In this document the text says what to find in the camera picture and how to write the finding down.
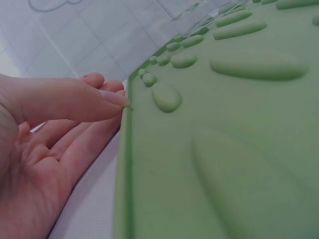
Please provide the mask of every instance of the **fingernail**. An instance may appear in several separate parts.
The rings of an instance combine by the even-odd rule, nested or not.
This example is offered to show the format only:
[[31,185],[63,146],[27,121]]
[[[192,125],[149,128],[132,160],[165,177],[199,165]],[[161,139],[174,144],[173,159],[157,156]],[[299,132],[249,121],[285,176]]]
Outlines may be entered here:
[[100,93],[105,101],[110,102],[115,105],[119,105],[122,107],[126,107],[130,104],[130,101],[125,96],[121,96],[120,94],[116,94],[110,91],[101,91]]

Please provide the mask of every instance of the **palm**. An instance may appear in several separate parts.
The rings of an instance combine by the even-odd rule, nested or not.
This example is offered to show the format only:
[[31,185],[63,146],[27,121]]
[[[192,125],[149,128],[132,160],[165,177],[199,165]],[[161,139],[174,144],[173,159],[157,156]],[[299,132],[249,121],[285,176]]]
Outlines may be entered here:
[[[104,90],[122,89],[122,84],[113,82]],[[35,133],[30,132],[29,123],[19,125],[0,184],[0,225],[11,227],[7,236],[44,238],[48,234],[72,188],[120,122],[120,115],[94,123],[52,120]]]

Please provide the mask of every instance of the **white surface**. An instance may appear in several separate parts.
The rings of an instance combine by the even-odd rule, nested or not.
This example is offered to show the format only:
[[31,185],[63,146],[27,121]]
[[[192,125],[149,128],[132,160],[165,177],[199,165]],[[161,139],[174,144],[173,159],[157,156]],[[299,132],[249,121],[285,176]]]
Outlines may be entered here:
[[[31,1],[44,9],[63,2]],[[0,0],[0,59],[17,62],[0,73],[79,77],[100,71],[124,80],[176,34],[154,0],[83,0],[46,13],[27,0]]]
[[49,239],[111,239],[119,133],[74,188]]

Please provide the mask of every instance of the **finger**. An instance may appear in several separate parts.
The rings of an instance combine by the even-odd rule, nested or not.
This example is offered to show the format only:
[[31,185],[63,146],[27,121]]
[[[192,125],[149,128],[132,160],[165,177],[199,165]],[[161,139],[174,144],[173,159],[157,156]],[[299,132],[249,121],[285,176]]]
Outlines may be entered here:
[[[118,115],[129,103],[119,94],[99,91],[70,78],[7,78],[0,82],[0,88],[0,103],[17,124],[53,119],[106,120]],[[113,104],[107,102],[110,95]]]
[[[87,74],[85,76],[82,76],[79,78],[80,81],[83,81],[85,84],[92,86],[96,89],[100,88],[103,84],[104,84],[104,76],[96,73],[96,72],[92,72],[90,74]],[[31,122],[30,124],[30,128],[34,129],[36,127],[38,127],[39,125],[43,124],[44,122]]]
[[74,186],[120,128],[121,115],[92,123],[65,151],[60,163],[66,168]]
[[59,141],[57,141],[52,147],[52,155],[61,158],[70,145],[89,127],[90,122],[80,123],[71,130],[69,130]]
[[[117,92],[124,88],[123,84],[120,81],[109,81],[100,87],[100,90]],[[71,129],[76,127],[80,122],[68,120],[68,119],[59,119],[59,120],[50,120],[44,124],[43,127],[38,129],[38,131],[34,134],[34,137],[40,138],[43,143],[48,147],[52,148],[52,146],[58,142],[66,133],[68,133]],[[58,144],[61,147],[65,148],[65,144],[67,147],[70,145],[70,140],[75,138],[79,134],[82,133],[85,129],[79,132],[79,130],[75,130],[76,133],[72,133],[74,136],[68,136],[67,140],[62,140]]]

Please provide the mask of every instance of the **textured white surface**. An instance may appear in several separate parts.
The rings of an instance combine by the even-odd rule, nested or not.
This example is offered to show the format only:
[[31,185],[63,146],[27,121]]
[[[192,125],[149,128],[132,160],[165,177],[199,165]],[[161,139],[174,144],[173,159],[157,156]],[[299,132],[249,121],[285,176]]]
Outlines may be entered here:
[[111,239],[119,133],[82,176],[49,239]]

